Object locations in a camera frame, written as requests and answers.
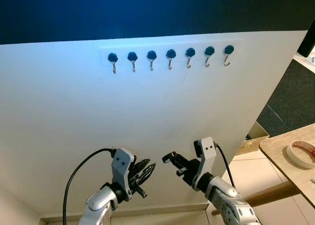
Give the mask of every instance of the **wall hook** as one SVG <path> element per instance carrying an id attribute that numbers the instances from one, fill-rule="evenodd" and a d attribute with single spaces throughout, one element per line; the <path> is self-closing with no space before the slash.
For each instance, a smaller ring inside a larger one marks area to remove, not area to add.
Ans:
<path id="1" fill-rule="evenodd" d="M 134 62 L 138 59 L 137 54 L 135 52 L 130 52 L 128 54 L 128 59 L 132 62 L 132 66 L 133 66 L 132 71 L 136 72 L 136 67 L 134 65 Z"/>
<path id="2" fill-rule="evenodd" d="M 114 74 L 116 74 L 116 66 L 115 66 L 115 62 L 117 62 L 118 58 L 117 55 L 114 53 L 110 53 L 108 55 L 108 61 L 110 61 L 113 64 L 113 72 Z"/>
<path id="3" fill-rule="evenodd" d="M 167 58 L 169 59 L 169 62 L 168 62 L 168 69 L 171 70 L 172 69 L 172 66 L 171 66 L 171 62 L 173 60 L 173 58 L 176 57 L 176 52 L 174 49 L 170 49 L 167 51 L 166 53 L 166 56 Z"/>
<path id="4" fill-rule="evenodd" d="M 205 55 L 207 56 L 206 62 L 205 62 L 206 67 L 210 66 L 210 64 L 208 63 L 208 60 L 209 60 L 210 56 L 213 55 L 214 53 L 215 53 L 214 47 L 209 46 L 208 48 L 206 48 L 206 50 L 205 50 Z"/>
<path id="5" fill-rule="evenodd" d="M 229 65 L 231 64 L 231 62 L 226 63 L 226 60 L 227 60 L 228 56 L 229 56 L 233 51 L 234 51 L 234 47 L 233 47 L 232 45 L 228 45 L 228 46 L 226 46 L 226 48 L 224 49 L 224 52 L 225 52 L 225 54 L 226 54 L 226 57 L 225 57 L 224 62 L 223 62 L 224 66 L 229 66 Z"/>
<path id="6" fill-rule="evenodd" d="M 195 50 L 193 48 L 189 48 L 186 50 L 186 57 L 188 58 L 187 61 L 187 68 L 191 68 L 191 65 L 189 65 L 191 58 L 196 54 Z"/>
<path id="7" fill-rule="evenodd" d="M 147 58 L 150 60 L 150 69 L 153 71 L 153 61 L 157 58 L 157 54 L 155 51 L 151 50 L 147 54 Z"/>

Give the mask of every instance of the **white board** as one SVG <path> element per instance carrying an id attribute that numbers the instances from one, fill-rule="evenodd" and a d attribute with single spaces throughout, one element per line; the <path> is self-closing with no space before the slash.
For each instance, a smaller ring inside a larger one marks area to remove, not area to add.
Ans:
<path id="1" fill-rule="evenodd" d="M 195 157 L 193 141 L 208 136 L 230 161 L 264 107 L 306 31 L 241 32 L 170 37 L 29 43 L 0 46 L 0 183 L 41 216 L 62 212 L 63 192 L 75 167 L 102 147 L 125 147 L 157 162 L 144 185 L 120 210 L 204 203 L 161 158 L 176 151 Z M 223 66 L 223 47 L 234 43 L 232 64 Z M 186 68 L 183 51 L 196 57 Z M 202 51 L 216 49 L 205 68 Z M 168 70 L 172 44 L 178 60 Z M 122 56 L 138 48 L 136 72 Z M 156 48 L 154 71 L 143 55 Z M 102 64 L 102 51 L 120 52 L 117 74 Z M 71 187 L 69 214 L 111 181 L 111 158 L 98 155 Z M 212 169 L 221 176 L 217 156 Z"/>

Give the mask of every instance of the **silver robot arm segment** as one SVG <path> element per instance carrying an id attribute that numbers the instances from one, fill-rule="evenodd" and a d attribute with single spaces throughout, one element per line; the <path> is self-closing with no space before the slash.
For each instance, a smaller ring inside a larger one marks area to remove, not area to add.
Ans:
<path id="1" fill-rule="evenodd" d="M 135 192 L 143 198 L 147 196 L 140 185 L 151 176 L 156 164 L 145 168 L 149 159 L 136 164 L 135 161 L 136 156 L 128 150 L 116 150 L 112 161 L 112 183 L 106 183 L 99 192 L 90 196 L 79 225 L 109 225 L 112 211 L 117 209 L 119 203 L 130 201 Z"/>
<path id="2" fill-rule="evenodd" d="M 211 169 L 216 157 L 217 144 L 211 137 L 194 142 L 198 158 L 187 160 L 172 152 L 163 157 L 163 162 L 172 162 L 178 168 L 176 174 L 195 191 L 202 191 L 205 197 L 222 215 L 226 225 L 260 225 L 251 206 L 245 202 L 237 190 L 207 170 Z"/>

